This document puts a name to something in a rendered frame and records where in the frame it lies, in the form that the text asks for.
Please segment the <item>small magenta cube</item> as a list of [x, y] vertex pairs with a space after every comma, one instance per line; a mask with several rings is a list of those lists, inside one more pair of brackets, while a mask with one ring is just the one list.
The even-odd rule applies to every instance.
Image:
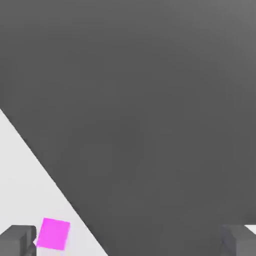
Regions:
[[70, 226], [68, 221], [45, 217], [42, 220], [36, 247], [64, 251]]

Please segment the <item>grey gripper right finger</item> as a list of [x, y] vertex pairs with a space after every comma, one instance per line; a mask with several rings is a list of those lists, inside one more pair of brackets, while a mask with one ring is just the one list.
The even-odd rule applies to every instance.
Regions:
[[256, 256], [256, 234], [244, 225], [223, 225], [220, 256]]

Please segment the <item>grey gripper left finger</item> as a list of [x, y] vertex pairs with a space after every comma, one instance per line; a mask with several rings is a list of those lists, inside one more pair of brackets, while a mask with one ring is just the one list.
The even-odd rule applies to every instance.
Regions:
[[11, 225], [0, 234], [0, 256], [37, 256], [34, 225]]

